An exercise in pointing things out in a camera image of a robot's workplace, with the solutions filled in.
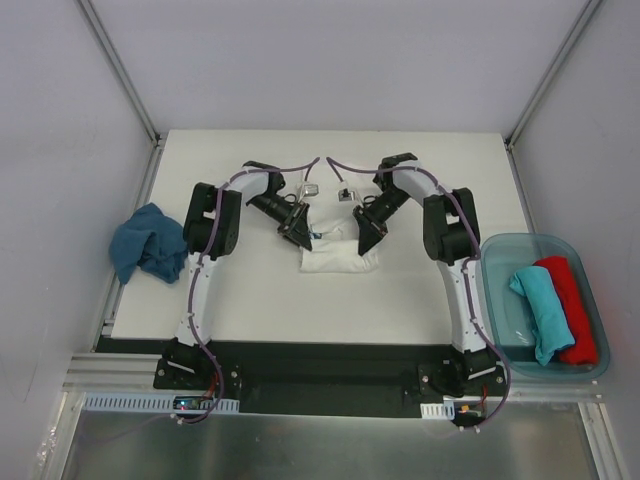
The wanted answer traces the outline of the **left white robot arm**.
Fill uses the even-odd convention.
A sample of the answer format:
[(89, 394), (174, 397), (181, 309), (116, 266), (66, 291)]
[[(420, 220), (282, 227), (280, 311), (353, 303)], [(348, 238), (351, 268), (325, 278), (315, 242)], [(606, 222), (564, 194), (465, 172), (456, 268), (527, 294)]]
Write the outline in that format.
[(204, 387), (210, 377), (220, 379), (220, 365), (207, 349), (212, 338), (208, 307), (216, 288), (221, 260), (232, 254), (238, 240), (241, 210), (253, 206), (277, 223), (277, 234), (291, 245), (311, 250), (309, 204), (280, 194), (286, 173), (308, 173), (319, 162), (279, 168), (249, 161), (220, 186), (198, 183), (193, 189), (183, 237), (188, 247), (189, 289), (186, 312), (162, 359), (167, 371), (188, 388)]

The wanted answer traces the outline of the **white printed t shirt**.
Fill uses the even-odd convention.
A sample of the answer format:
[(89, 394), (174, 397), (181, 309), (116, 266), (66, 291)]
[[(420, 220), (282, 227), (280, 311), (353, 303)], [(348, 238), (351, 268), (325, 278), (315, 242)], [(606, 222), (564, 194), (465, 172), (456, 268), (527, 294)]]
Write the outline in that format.
[[(308, 223), (312, 250), (301, 250), (300, 271), (320, 273), (369, 273), (378, 267), (377, 251), (358, 254), (358, 226), (352, 212), (379, 193), (372, 178), (352, 172), (334, 172), (322, 161), (304, 177), (302, 183), (316, 183), (320, 187), (317, 197), (303, 199), (309, 205)], [(357, 202), (339, 202), (341, 185), (356, 189)]]

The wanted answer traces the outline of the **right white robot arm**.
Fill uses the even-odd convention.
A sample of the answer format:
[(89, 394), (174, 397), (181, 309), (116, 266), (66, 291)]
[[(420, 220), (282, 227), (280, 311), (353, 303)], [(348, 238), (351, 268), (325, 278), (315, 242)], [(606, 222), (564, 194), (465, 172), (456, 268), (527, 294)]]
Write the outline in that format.
[(412, 153), (384, 158), (373, 182), (381, 194), (353, 210), (358, 254), (365, 255), (383, 240), (387, 220), (408, 200), (422, 208), (424, 248), (441, 273), (452, 321), (453, 367), (445, 378), (457, 392), (473, 394), (496, 369), (475, 279), (480, 233), (473, 194), (467, 188), (444, 187)]

